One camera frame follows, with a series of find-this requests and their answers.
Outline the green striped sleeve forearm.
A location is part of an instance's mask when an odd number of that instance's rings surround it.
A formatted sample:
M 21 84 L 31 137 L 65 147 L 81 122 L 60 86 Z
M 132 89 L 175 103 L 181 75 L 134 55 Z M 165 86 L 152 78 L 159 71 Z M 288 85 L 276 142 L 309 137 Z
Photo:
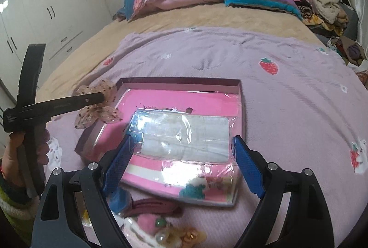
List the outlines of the green striped sleeve forearm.
M 40 198 L 29 197 L 17 165 L 1 159 L 1 210 L 16 234 L 31 247 L 32 231 Z

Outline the person's left hand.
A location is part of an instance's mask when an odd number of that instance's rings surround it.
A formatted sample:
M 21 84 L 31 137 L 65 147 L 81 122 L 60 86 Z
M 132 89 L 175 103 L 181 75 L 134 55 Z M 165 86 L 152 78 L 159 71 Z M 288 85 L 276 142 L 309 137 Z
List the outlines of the person's left hand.
M 9 136 L 9 142 L 3 154 L 1 161 L 1 172 L 5 181 L 15 189 L 25 187 L 23 177 L 20 173 L 17 151 L 23 144 L 25 137 L 24 132 L 11 133 Z M 47 142 L 51 139 L 49 132 L 45 129 L 40 141 L 40 145 L 37 147 L 37 161 L 39 164 L 47 165 L 49 158 L 49 145 Z

